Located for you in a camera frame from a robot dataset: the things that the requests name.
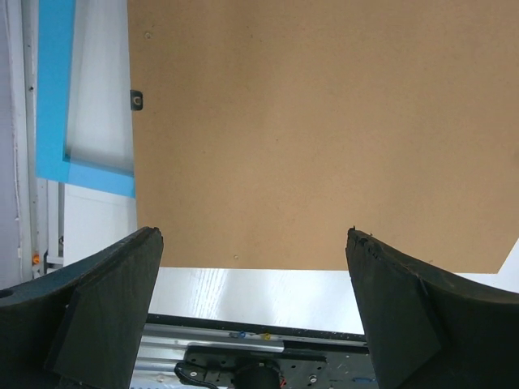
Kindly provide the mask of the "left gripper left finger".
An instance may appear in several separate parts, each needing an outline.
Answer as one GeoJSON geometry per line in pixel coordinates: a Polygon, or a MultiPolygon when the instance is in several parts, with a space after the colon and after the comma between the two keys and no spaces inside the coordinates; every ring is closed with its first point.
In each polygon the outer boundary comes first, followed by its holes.
{"type": "Polygon", "coordinates": [[[164,243],[142,228],[1,291],[3,388],[128,388],[164,243]]]}

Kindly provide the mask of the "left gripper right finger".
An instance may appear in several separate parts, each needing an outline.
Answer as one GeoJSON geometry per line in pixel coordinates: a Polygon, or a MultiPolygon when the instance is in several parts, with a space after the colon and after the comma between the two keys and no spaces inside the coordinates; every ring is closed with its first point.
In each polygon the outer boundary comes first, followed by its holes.
{"type": "Polygon", "coordinates": [[[432,266],[357,229],[345,248],[381,388],[516,388],[518,295],[432,266]]]}

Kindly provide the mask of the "clear glass pane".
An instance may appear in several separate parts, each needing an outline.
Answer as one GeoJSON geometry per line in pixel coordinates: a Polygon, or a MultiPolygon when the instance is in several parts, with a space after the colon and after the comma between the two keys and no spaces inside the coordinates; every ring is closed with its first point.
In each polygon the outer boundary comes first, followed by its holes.
{"type": "Polygon", "coordinates": [[[72,160],[134,168],[125,1],[75,5],[66,152],[72,160]]]}

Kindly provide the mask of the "brown backing board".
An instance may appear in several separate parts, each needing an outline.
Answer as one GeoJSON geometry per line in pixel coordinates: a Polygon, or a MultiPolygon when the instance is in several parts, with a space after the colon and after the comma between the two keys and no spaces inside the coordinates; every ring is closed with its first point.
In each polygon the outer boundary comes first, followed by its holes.
{"type": "Polygon", "coordinates": [[[137,219],[165,267],[451,272],[518,238],[515,1],[130,1],[137,219]]]}

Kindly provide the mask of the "blue picture frame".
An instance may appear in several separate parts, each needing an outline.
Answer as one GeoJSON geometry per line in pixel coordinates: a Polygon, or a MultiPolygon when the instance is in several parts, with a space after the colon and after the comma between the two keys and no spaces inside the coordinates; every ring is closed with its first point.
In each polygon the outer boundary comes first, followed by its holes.
{"type": "Polygon", "coordinates": [[[38,5],[36,175],[134,198],[132,172],[72,160],[66,152],[75,12],[75,1],[40,1],[38,5]]]}

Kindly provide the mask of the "aluminium rail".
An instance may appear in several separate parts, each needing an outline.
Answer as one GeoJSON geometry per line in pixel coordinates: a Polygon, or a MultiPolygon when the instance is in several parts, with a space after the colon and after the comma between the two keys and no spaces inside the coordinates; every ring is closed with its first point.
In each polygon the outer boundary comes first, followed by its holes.
{"type": "Polygon", "coordinates": [[[130,387],[184,388],[174,367],[190,346],[269,353],[284,350],[279,336],[148,323],[141,337],[130,387]]]}

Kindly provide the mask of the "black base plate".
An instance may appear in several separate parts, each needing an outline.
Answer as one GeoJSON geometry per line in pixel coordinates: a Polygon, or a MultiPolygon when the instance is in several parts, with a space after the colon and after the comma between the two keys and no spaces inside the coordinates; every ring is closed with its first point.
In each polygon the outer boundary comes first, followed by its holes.
{"type": "Polygon", "coordinates": [[[377,388],[364,336],[151,314],[146,324],[279,336],[282,353],[190,346],[174,373],[187,388],[377,388]]]}

